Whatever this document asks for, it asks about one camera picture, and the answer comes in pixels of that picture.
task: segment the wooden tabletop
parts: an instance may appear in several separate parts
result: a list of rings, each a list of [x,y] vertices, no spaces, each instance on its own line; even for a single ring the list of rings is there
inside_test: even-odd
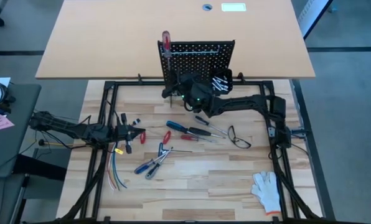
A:
[[[223,3],[242,1],[64,1],[36,78],[161,78],[157,41],[164,30],[172,41],[235,40],[234,74],[315,76],[290,0],[230,7],[241,11]]]
[[[92,115],[92,121],[96,121],[103,84],[102,80],[89,81],[81,120]],[[276,94],[286,99],[286,124],[291,128],[298,127],[299,118],[289,81],[275,80],[274,84]],[[258,199],[250,193],[252,175],[273,170],[268,158],[270,148],[265,122],[256,111],[226,112],[210,120],[222,129],[234,125],[237,137],[249,141],[251,148],[239,149],[228,139],[218,139],[218,144],[189,142],[179,139],[181,134],[172,130],[172,138],[165,148],[173,146],[177,150],[193,152],[168,155],[153,180],[133,173],[144,161],[156,157],[158,145],[169,130],[165,125],[167,120],[204,128],[193,121],[195,114],[186,112],[181,100],[174,100],[171,108],[169,100],[161,98],[161,91],[161,86],[119,87],[117,112],[126,113],[129,122],[140,118],[138,127],[148,130],[147,139],[143,145],[135,139],[133,153],[117,157],[118,175],[128,189],[111,190],[105,173],[98,219],[110,216],[111,220],[271,220]],[[259,89],[235,86],[230,96],[252,94],[259,94]],[[304,148],[301,140],[293,139],[293,143]],[[90,149],[72,151],[57,217],[65,215],[83,191],[90,154]],[[288,149],[288,155],[296,190],[311,209],[321,215],[308,156],[295,147]],[[93,199],[92,192],[88,216]]]

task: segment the eyeglasses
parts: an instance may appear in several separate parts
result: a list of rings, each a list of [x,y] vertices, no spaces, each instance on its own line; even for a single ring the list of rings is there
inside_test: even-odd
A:
[[[228,138],[236,147],[239,147],[240,149],[248,149],[252,146],[249,142],[237,138],[235,135],[234,126],[232,125],[228,128]]]

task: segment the black pegboard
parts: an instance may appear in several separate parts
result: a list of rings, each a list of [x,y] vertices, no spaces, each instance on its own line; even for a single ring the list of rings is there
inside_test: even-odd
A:
[[[165,86],[176,82],[177,74],[198,72],[195,80],[200,83],[211,83],[213,70],[228,68],[234,50],[235,41],[206,42],[171,42],[171,73],[164,57],[162,42],[158,41],[159,58]]]

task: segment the white glove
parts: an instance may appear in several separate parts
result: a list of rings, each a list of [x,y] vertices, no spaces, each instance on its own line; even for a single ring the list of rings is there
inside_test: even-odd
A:
[[[251,193],[256,195],[259,202],[264,206],[266,215],[281,213],[279,206],[279,194],[277,189],[277,179],[274,172],[262,171],[253,174],[255,184],[252,185]]]

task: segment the desk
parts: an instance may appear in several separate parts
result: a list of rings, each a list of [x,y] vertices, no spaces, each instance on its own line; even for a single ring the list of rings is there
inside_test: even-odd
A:
[[[64,1],[36,78],[161,78],[157,41],[164,30],[172,41],[235,40],[235,75],[315,76],[290,0],[245,1],[246,11],[222,11],[231,2],[240,1]]]
[[[18,154],[39,97],[40,85],[10,85],[9,92],[16,98],[10,105],[11,114],[7,115],[14,126],[0,130],[0,165]],[[11,175],[15,163],[12,159],[2,166],[0,177]]]
[[[104,81],[89,81],[80,120],[92,115],[98,117]],[[286,100],[286,124],[299,126],[293,95],[288,80],[274,81],[276,94]],[[186,112],[182,101],[174,100],[172,108],[168,99],[161,98],[162,86],[120,86],[116,110],[126,113],[128,121],[141,119],[139,127],[147,128],[146,143],[136,139],[133,153],[118,156],[116,167],[120,178],[128,186],[122,191],[112,191],[106,181],[101,193],[98,219],[110,216],[111,220],[271,220],[263,207],[250,193],[252,175],[261,170],[273,170],[268,158],[268,136],[264,119],[256,111],[233,111],[215,116],[211,122],[223,129],[234,125],[240,138],[252,143],[249,149],[239,149],[228,139],[219,144],[180,140],[180,133],[172,131],[166,147],[191,150],[193,153],[173,152],[153,180],[136,175],[134,169],[143,161],[156,156],[158,144],[167,120],[188,126],[200,127],[192,121],[194,114]],[[251,86],[235,86],[231,97],[259,93]],[[304,147],[301,140],[293,140]],[[74,149],[67,169],[57,217],[65,215],[84,189],[91,150]],[[317,191],[309,158],[300,149],[288,149],[295,188],[313,212],[321,215]],[[91,194],[87,217],[92,210]]]

